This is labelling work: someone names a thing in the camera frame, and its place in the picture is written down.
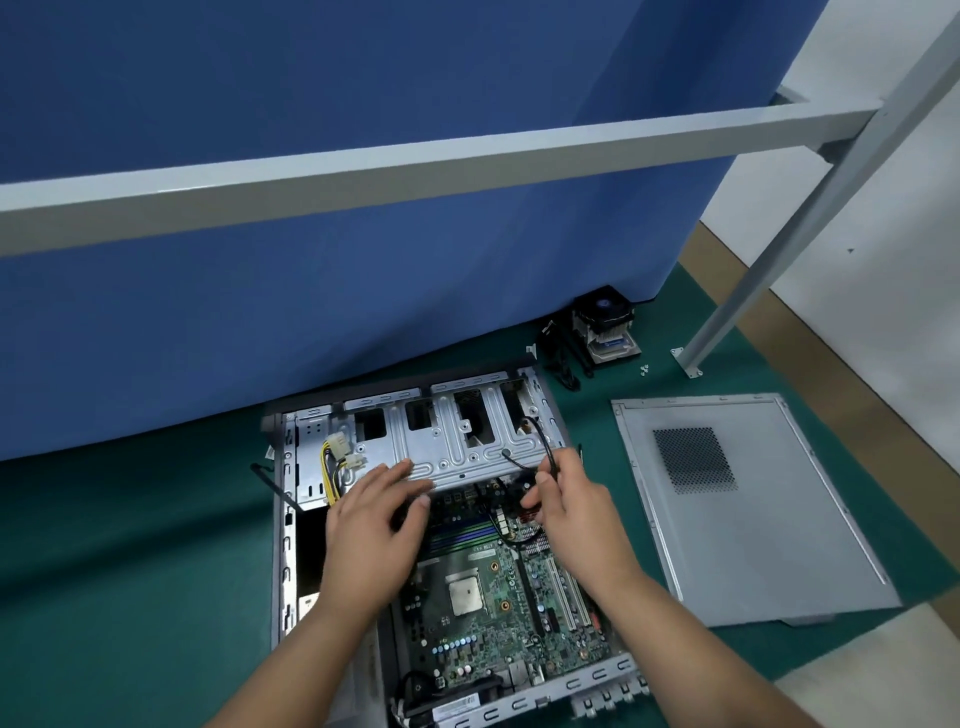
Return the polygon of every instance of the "forearm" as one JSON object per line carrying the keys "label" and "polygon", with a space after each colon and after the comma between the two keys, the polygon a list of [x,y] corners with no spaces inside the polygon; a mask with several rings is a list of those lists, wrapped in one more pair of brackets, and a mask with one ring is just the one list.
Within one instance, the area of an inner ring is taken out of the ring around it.
{"label": "forearm", "polygon": [[323,725],[366,627],[365,619],[318,601],[207,728]]}
{"label": "forearm", "polygon": [[599,602],[672,728],[817,725],[653,579]]}

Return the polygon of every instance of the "blue partition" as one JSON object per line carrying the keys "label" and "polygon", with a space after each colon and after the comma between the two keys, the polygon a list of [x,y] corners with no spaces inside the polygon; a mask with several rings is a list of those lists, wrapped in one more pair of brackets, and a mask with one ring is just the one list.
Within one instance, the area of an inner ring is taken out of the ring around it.
{"label": "blue partition", "polygon": [[[760,106],[825,4],[12,0],[0,182]],[[0,458],[649,299],[729,164],[0,259]]]}

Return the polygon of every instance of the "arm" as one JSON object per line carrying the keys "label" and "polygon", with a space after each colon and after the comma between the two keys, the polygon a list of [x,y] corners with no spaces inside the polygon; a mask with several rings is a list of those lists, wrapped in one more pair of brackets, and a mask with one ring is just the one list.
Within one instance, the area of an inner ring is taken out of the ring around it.
{"label": "arm", "polygon": [[[320,596],[207,728],[316,728],[323,725],[344,670],[364,633],[399,591],[430,515],[429,480],[398,482],[404,460],[379,466],[331,508]],[[417,497],[397,533],[390,518]]]}
{"label": "arm", "polygon": [[522,504],[541,503],[537,520],[550,547],[610,618],[670,725],[814,728],[813,718],[643,573],[610,493],[589,481],[576,453],[554,456],[560,482],[544,461]]}

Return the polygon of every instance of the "white plastic connector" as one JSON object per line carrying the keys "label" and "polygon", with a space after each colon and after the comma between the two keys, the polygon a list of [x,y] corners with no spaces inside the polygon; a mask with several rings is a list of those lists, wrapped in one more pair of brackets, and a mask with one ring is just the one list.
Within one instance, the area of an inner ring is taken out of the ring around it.
{"label": "white plastic connector", "polygon": [[343,460],[350,454],[350,443],[347,440],[347,435],[343,432],[334,432],[326,438],[326,442],[330,445],[330,452],[337,462]]}
{"label": "white plastic connector", "polygon": [[361,455],[359,452],[352,452],[347,457],[344,458],[344,466],[346,468],[359,468],[361,465],[367,462],[367,458]]}

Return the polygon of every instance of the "person's left hand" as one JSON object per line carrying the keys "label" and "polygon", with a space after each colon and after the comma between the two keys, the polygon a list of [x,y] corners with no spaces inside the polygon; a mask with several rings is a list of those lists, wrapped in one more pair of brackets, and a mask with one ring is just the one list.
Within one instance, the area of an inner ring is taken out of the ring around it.
{"label": "person's left hand", "polygon": [[[366,627],[410,575],[430,516],[430,480],[405,480],[413,469],[401,460],[379,465],[330,508],[326,560],[317,607]],[[390,519],[403,501],[417,497],[396,533]]]}

